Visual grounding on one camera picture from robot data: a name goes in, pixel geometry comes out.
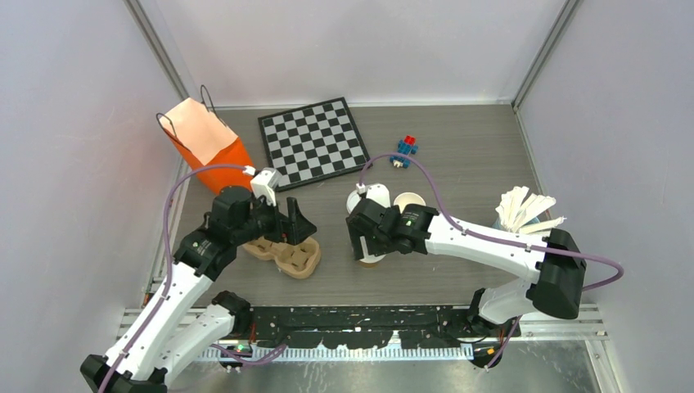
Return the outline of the brown paper coffee cup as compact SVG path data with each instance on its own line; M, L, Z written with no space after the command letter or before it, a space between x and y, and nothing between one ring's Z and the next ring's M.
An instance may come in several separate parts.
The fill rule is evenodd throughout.
M365 268L374 268L384 258L383 255L365 255L358 260L358 263Z

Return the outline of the white plastic cup lid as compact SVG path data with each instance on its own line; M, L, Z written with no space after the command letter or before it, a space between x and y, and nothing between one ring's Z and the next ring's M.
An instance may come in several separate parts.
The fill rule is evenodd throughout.
M389 189L381 184L381 183L374 183L373 184L373 191L374 197L370 200L375 201L379 205L387 208L391 207L391 198L390 198L390 191ZM348 213L351 213L353 209L357 206L357 204L362 200L362 198L358 197L356 195L355 190L352 191L346 201L346 209Z

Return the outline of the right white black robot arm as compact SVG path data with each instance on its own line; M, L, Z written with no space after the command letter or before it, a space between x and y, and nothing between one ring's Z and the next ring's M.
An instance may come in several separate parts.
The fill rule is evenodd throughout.
M434 207L384 207L363 198L346 219L354 258L398 252L447 255L501 269L515 280L475 292L467 325L488 336L507 320L532 312L577 318L586 263L570 234L516 235L444 215Z

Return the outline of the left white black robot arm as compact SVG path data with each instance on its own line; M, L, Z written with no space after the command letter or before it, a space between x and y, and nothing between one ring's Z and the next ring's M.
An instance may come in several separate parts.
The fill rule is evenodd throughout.
M197 321L177 328L193 304L237 257L237 249L264 238L296 246L317 231L298 201L287 212L265 196L224 188L171 254L172 264L155 296L105 355L89 355L80 372L94 392L166 392L177 375L205 349L229 336L240 339L253 323L250 303L221 291Z

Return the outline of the brown pulp cup carrier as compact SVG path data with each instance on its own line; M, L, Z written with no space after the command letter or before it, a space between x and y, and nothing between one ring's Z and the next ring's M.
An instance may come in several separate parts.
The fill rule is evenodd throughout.
M312 237L298 245L271 242L261 237L242 248L259 260L273 260L281 272L295 279L310 277L322 257L321 247Z

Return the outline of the black white chessboard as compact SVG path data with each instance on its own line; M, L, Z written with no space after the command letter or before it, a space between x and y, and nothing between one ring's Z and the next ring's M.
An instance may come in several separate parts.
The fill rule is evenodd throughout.
M279 192L358 172L370 160L343 97L258 118L268 165L282 174Z

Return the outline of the orange paper bag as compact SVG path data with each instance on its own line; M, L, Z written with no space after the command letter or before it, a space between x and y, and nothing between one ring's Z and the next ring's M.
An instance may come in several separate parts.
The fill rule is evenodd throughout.
M197 178L211 192L218 195L229 186L250 189L251 176L244 174L243 169L254 163L243 141L216 115L212 103L188 97L155 117L191 169L221 164L240 166L199 173Z

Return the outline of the white paper-wrapped straws bundle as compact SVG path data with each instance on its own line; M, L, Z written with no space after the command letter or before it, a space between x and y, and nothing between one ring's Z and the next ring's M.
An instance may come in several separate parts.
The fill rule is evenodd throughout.
M495 211L508 233L547 235L566 221L565 216L540 219L556 203L554 197L530 193L525 186L515 186L501 195Z

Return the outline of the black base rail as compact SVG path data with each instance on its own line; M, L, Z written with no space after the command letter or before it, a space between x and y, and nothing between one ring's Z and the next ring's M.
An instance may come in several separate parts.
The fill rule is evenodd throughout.
M253 306L240 327L227 339L249 339L264 348L281 344L291 349L381 349L393 338L402 348L453 348L490 338L494 344L506 336L513 322L483 324L468 315L466 306Z

